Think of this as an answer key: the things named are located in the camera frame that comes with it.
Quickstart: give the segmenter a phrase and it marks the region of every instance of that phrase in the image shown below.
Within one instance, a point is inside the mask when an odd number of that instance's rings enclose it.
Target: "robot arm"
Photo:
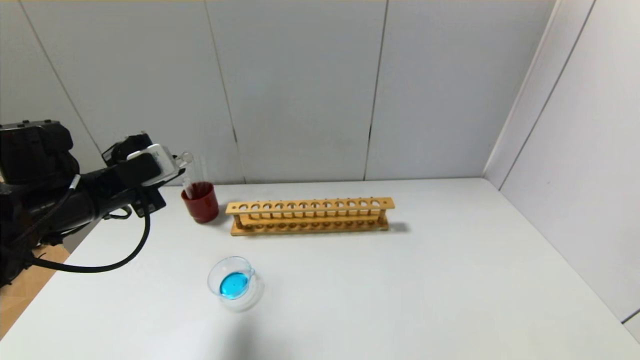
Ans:
[[[158,188],[182,174],[192,159],[188,153],[181,158],[171,155],[143,133],[114,144],[102,154],[107,167],[82,174],[77,181],[79,167],[69,153],[72,147],[69,131],[57,121],[25,120],[0,127],[0,171],[5,181],[0,184],[0,286],[30,265],[52,267],[53,263],[33,257],[35,247],[60,244],[93,220],[121,218],[110,215],[116,209],[125,209],[122,218],[127,218],[131,205],[148,220],[149,214],[166,205]],[[74,178],[77,186],[70,188]],[[80,271],[81,267],[54,268]]]

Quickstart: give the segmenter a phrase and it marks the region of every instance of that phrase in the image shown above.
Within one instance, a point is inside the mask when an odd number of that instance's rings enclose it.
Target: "blue liquid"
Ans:
[[[249,285],[249,278],[241,272],[228,274],[220,283],[220,293],[227,299],[241,297]]]

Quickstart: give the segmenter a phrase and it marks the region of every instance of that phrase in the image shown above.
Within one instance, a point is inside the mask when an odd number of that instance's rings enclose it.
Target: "dark red container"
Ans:
[[[199,224],[204,224],[215,219],[220,212],[218,208],[218,200],[216,193],[213,191],[213,184],[206,181],[193,183],[191,185],[191,193],[193,198],[189,199],[187,194],[182,191],[182,200],[184,200],[189,214]]]

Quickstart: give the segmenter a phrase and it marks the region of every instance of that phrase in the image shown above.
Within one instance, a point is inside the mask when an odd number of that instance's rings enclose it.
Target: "wooden test tube rack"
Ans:
[[[230,202],[232,236],[388,230],[390,197]]]

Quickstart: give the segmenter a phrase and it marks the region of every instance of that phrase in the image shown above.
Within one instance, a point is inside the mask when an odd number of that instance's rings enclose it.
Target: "white table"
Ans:
[[[221,204],[391,196],[392,230],[231,237],[178,188],[149,241],[104,274],[58,272],[0,342],[21,359],[638,360],[640,345],[542,235],[482,179],[217,186]],[[101,222],[67,263],[128,255],[140,219]],[[220,259],[266,282],[251,310],[209,293]]]

